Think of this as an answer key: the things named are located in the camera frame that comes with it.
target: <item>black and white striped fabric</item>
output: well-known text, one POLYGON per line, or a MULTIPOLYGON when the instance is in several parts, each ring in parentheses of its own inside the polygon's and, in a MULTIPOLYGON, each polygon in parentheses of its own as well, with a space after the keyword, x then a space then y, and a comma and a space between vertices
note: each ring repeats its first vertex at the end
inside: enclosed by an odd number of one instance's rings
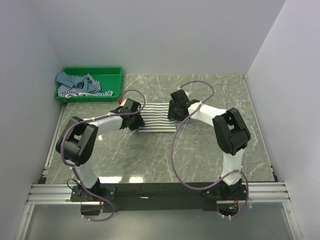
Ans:
POLYGON ((139 127, 139 133, 174 133, 176 122, 167 118, 169 103, 146 103, 140 112, 145 125, 139 127))
POLYGON ((97 87, 100 92, 96 93, 88 93, 84 92, 83 88, 75 88, 75 87, 69 87, 66 85, 61 84, 60 87, 58 88, 58 97, 62 98, 71 98, 71 97, 76 97, 76 96, 112 96, 114 94, 113 91, 109 90, 106 92, 101 92, 101 87, 100 83, 97 80, 94 80, 90 74, 85 75, 88 79, 91 80, 91 84, 97 87))

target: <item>green bin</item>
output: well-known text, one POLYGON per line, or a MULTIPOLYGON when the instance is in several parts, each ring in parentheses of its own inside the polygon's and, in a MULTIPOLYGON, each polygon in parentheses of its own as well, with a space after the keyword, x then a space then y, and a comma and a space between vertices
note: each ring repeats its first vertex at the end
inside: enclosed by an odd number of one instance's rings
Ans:
POLYGON ((72 96, 70 98, 59 97, 58 88, 61 83, 58 82, 54 98, 63 103, 76 102, 117 102, 121 94, 122 67, 121 66, 79 66, 65 67, 62 69, 68 75, 83 77, 90 74, 94 80, 99 81, 101 92, 113 91, 112 96, 72 96))

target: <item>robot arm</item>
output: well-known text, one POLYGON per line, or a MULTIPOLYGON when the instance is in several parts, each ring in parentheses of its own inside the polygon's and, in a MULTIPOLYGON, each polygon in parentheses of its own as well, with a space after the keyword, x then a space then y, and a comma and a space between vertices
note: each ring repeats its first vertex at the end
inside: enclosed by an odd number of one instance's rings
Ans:
MULTIPOLYGON (((131 99, 124 100, 121 105, 112 110, 108 115, 134 113, 140 107, 140 103, 131 99)), ((61 143, 66 131, 77 122, 83 119, 72 117, 61 134, 55 149, 60 153, 61 143)), ((76 126, 67 137, 64 143, 64 157, 69 164, 73 164, 84 186, 92 192, 99 191, 100 181, 93 171, 89 158, 94 149, 97 136, 124 128, 131 131, 138 129, 145 124, 139 113, 133 115, 117 115, 92 123, 84 123, 76 126)))
MULTIPOLYGON (((198 100, 189 101, 182 89, 171 94, 168 118, 183 120, 193 113, 201 104, 198 100)), ((203 104, 191 119, 200 120, 214 127, 217 143, 223 151, 223 170, 221 175, 234 170, 241 170, 242 157, 251 138, 250 132, 236 108, 219 109, 203 104)), ((227 176, 223 181, 228 186, 238 184, 239 172, 227 176)))

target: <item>marble floor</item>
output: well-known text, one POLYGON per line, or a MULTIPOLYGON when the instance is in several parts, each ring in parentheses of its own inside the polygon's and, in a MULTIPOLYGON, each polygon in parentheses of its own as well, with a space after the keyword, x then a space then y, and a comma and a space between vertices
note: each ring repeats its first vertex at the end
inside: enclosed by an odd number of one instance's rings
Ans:
MULTIPOLYGON (((259 130, 253 106, 242 75, 213 74, 129 74, 123 78, 122 89, 137 89, 148 103, 166 103, 170 93, 183 83, 202 80, 213 85, 214 96, 206 104, 221 108, 237 108, 250 133, 245 149, 243 171, 251 182, 273 182, 273 169, 259 130)), ((202 100, 211 90, 204 84, 192 83, 184 88, 189 99, 202 100)), ((142 102, 142 97, 129 92, 126 97, 142 102)), ((61 119, 60 136, 70 117, 92 118, 115 109, 117 103, 69 103, 61 119)), ((170 163, 173 133, 137 133, 129 129, 100 135, 95 142, 90 161, 103 183, 169 183, 178 182, 170 163)), ((186 182, 211 182, 219 179, 223 154, 213 127, 189 120, 178 133, 174 147, 174 162, 186 182)), ((73 178, 72 171, 57 152, 51 156, 47 184, 65 184, 73 178)))

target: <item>white wall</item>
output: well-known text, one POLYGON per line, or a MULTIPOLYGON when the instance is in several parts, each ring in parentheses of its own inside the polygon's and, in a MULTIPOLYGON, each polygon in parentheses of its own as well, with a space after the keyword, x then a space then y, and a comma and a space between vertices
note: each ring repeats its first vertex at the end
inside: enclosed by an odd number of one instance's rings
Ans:
POLYGON ((247 74, 268 153, 304 239, 320 238, 320 1, 287 0, 247 74))
POLYGON ((13 239, 61 109, 61 61, 25 0, 0 1, 0 239, 13 239))
POLYGON ((285 0, 29 0, 65 66, 246 74, 285 0))

